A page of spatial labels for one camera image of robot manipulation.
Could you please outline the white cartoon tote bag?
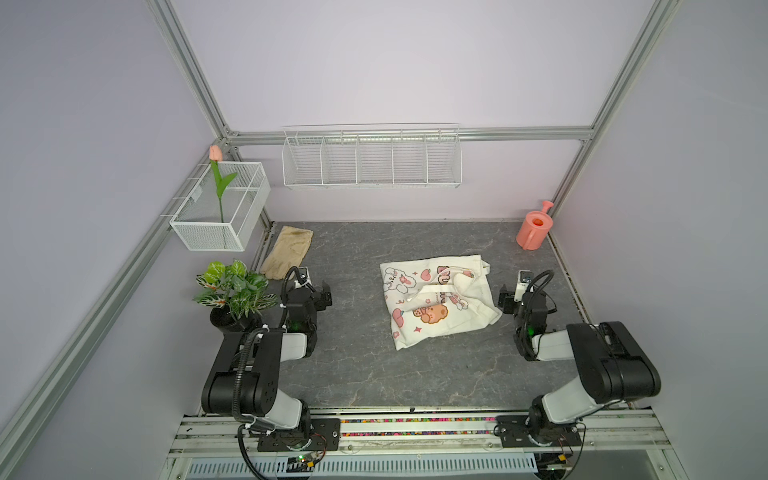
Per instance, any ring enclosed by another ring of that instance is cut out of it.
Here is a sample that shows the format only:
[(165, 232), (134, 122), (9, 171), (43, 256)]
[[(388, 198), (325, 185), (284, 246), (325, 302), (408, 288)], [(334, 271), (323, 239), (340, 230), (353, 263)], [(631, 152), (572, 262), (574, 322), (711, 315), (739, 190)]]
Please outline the white cartoon tote bag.
[(479, 255), (382, 263), (380, 272), (397, 350), (484, 329), (502, 316), (488, 282), (490, 264)]

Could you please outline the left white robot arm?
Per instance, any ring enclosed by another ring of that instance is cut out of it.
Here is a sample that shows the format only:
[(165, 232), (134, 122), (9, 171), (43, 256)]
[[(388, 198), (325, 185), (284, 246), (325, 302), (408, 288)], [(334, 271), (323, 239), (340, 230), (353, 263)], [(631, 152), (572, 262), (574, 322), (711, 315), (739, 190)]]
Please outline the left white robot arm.
[(329, 286), (314, 286), (307, 268), (293, 266), (279, 293), (269, 294), (266, 278), (239, 262), (215, 262), (198, 282), (204, 290), (196, 300), (223, 335), (201, 393), (202, 410), (230, 416), (251, 434), (308, 442), (309, 408), (280, 389), (280, 366), (313, 353), (317, 316), (332, 304)]

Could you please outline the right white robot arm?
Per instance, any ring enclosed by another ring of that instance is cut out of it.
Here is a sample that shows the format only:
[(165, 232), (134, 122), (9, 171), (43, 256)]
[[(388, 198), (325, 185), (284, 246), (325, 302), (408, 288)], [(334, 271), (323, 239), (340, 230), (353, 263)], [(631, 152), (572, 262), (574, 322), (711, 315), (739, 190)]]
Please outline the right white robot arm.
[(548, 447), (581, 441), (577, 424), (609, 406), (656, 396), (661, 377), (621, 322), (569, 324), (550, 331), (548, 317), (557, 312), (546, 287), (552, 270), (534, 275), (518, 272), (513, 291), (500, 290), (498, 306), (515, 321), (515, 346), (528, 362), (572, 360), (577, 376), (562, 387), (534, 398), (525, 415), (499, 416), (494, 435), (506, 448)]

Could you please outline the beige folded cloth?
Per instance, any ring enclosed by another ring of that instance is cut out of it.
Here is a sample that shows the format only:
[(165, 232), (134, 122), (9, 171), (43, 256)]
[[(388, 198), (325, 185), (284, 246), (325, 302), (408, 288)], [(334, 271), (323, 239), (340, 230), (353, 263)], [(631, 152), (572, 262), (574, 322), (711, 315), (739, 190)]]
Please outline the beige folded cloth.
[(292, 267), (302, 265), (313, 235), (308, 229), (283, 226), (259, 272), (269, 280), (283, 280)]

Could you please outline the pink watering can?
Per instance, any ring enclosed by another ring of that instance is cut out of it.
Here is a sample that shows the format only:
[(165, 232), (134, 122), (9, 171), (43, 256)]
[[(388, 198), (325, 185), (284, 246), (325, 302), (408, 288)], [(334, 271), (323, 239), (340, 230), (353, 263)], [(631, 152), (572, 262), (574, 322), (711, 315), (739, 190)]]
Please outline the pink watering can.
[(526, 251), (538, 250), (554, 225), (549, 210), (554, 206), (551, 201), (543, 201), (540, 210), (529, 212), (524, 219), (516, 243)]

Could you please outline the green potted plant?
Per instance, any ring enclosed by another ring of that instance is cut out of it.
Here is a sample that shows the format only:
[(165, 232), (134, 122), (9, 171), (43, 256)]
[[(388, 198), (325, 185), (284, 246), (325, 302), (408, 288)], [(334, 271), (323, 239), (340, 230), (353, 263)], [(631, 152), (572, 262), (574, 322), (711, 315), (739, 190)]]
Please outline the green potted plant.
[(210, 309), (211, 324), (224, 333), (256, 329), (262, 313), (278, 304), (277, 296), (268, 292), (269, 280), (241, 260), (211, 262), (196, 282), (201, 291), (194, 301)]

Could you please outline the pink artificial tulip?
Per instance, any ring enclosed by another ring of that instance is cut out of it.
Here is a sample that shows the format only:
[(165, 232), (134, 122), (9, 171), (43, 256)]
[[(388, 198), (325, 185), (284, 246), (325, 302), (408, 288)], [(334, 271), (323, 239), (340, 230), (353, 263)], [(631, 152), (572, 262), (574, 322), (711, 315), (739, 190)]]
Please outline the pink artificial tulip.
[(237, 178), (237, 173), (233, 172), (227, 175), (222, 174), (220, 163), (223, 161), (224, 155), (219, 146), (212, 145), (209, 147), (208, 158), (210, 163), (210, 169), (214, 178), (215, 193), (218, 200), (220, 221), (224, 222), (225, 215), (224, 215), (223, 196), (228, 186)]

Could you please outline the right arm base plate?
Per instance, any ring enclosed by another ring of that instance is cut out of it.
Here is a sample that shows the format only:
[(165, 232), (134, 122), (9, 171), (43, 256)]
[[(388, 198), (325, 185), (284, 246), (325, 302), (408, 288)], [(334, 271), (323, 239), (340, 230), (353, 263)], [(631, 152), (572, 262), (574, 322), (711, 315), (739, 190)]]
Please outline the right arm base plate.
[(504, 448), (513, 447), (579, 447), (582, 437), (576, 424), (553, 424), (531, 420), (525, 414), (499, 415), (492, 434)]

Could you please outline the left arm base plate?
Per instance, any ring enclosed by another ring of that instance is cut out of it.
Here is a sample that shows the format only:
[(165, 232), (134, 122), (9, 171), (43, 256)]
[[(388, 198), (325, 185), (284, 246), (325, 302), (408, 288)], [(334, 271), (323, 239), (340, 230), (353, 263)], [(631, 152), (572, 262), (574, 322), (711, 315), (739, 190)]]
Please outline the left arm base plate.
[(258, 441), (258, 451), (336, 451), (341, 439), (341, 421), (338, 418), (311, 418), (302, 420), (292, 430), (275, 430)]

